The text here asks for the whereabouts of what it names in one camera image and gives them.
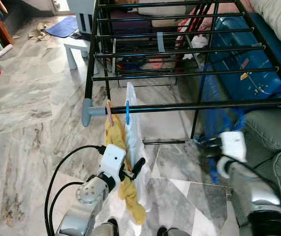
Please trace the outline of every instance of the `marble floor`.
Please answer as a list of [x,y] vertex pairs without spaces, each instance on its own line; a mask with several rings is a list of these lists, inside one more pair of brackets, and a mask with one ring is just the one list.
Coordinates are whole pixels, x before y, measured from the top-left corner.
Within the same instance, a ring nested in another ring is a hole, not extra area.
[[[63,39],[28,40],[38,22],[54,24],[62,17],[36,18],[16,32],[13,50],[0,58],[0,236],[44,236],[44,199],[57,163],[71,150],[104,143],[106,117],[94,117],[84,128],[81,109],[87,61],[74,50],[78,69],[70,70]],[[145,84],[173,79],[141,81]],[[104,106],[105,84],[94,83],[94,105]],[[124,105],[126,88],[112,82],[115,105]],[[139,104],[189,102],[185,80],[176,86],[136,87]],[[140,114],[145,140],[188,139],[193,112]],[[202,171],[194,143],[146,146],[152,176],[147,190],[152,205],[138,226],[117,192],[110,194],[96,225],[114,217],[123,236],[154,236],[160,226],[176,227],[192,236],[237,236],[226,184],[213,185]],[[101,156],[83,150],[65,162],[53,193],[69,181],[96,173]],[[62,193],[54,211],[57,228],[74,201],[76,187]]]

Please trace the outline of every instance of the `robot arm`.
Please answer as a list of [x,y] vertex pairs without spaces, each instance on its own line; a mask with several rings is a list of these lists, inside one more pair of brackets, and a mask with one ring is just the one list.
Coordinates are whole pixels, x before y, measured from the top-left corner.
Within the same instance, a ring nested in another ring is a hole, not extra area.
[[281,200],[266,180],[245,167],[246,146],[242,132],[224,132],[220,135],[223,155],[218,171],[229,178],[233,194],[239,202],[242,215],[248,219],[249,235],[281,236]]
[[135,179],[145,159],[141,158],[132,172],[124,170],[125,150],[108,145],[104,152],[98,176],[91,176],[77,192],[75,202],[65,214],[56,236],[90,236],[94,228],[95,217],[101,211],[108,194],[120,186],[125,176]]

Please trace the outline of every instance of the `black cable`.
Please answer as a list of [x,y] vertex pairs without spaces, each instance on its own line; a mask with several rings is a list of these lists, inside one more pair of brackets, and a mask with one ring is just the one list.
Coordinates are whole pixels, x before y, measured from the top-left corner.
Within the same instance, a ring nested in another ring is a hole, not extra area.
[[50,193],[51,193],[51,190],[52,190],[52,186],[53,186],[53,182],[54,182],[54,179],[56,177],[56,174],[57,174],[57,171],[58,169],[60,168],[60,166],[62,165],[62,163],[65,162],[65,160],[68,159],[68,157],[70,157],[72,154],[74,154],[75,152],[81,150],[81,149],[84,149],[84,148],[95,148],[99,151],[100,154],[104,154],[104,151],[106,149],[106,146],[94,146],[94,145],[87,145],[87,146],[82,146],[82,147],[79,147],[75,150],[73,150],[71,153],[69,153],[66,157],[63,158],[63,160],[61,160],[61,162],[58,164],[58,166],[56,167],[54,173],[53,173],[53,176],[51,178],[51,182],[48,186],[48,190],[47,190],[47,193],[46,193],[46,198],[45,198],[45,204],[44,204],[44,220],[45,220],[45,227],[46,227],[46,232],[47,232],[47,235],[48,236],[54,236],[54,232],[51,230],[51,227],[50,227],[50,224],[49,224],[49,219],[48,219],[48,200],[49,200],[49,197],[50,197]]
[[229,159],[231,159],[233,162],[237,162],[239,164],[241,164],[242,166],[244,166],[245,168],[247,168],[249,171],[253,172],[254,174],[256,174],[259,178],[261,178],[274,192],[274,194],[279,198],[280,201],[280,206],[281,206],[281,193],[279,192],[279,189],[275,186],[275,183],[270,181],[269,179],[265,178],[264,176],[262,176],[259,172],[257,172],[253,167],[245,164],[244,162],[241,162],[237,159],[235,159],[232,156],[228,156],[228,155],[223,155]]
[[51,207],[50,207],[50,212],[49,212],[49,217],[48,217],[48,218],[49,218],[49,223],[50,223],[50,226],[51,226],[51,231],[53,232],[53,234],[55,234],[55,233],[54,233],[54,227],[53,227],[53,209],[54,209],[54,205],[55,205],[55,202],[56,202],[58,196],[62,193],[62,191],[63,191],[65,188],[67,188],[67,187],[69,187],[69,186],[71,186],[71,185],[81,185],[81,184],[83,184],[83,182],[70,182],[70,183],[68,183],[68,184],[65,184],[65,185],[57,192],[57,194],[55,195],[55,197],[54,197],[54,199],[53,199],[53,201],[52,201]]

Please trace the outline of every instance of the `wooden furniture leg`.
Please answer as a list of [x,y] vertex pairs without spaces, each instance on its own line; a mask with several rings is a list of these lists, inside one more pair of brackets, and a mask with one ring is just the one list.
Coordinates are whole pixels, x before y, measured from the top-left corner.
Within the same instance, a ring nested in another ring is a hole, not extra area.
[[3,24],[2,20],[0,20],[0,39],[5,46],[8,44],[14,44],[14,41],[9,34],[6,26]]

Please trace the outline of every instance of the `wall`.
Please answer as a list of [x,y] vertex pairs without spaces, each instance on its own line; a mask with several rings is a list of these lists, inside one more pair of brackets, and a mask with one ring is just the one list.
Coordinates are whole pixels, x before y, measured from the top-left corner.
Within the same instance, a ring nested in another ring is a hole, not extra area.
[[23,0],[27,4],[37,8],[40,11],[50,11],[51,7],[48,3],[49,0]]

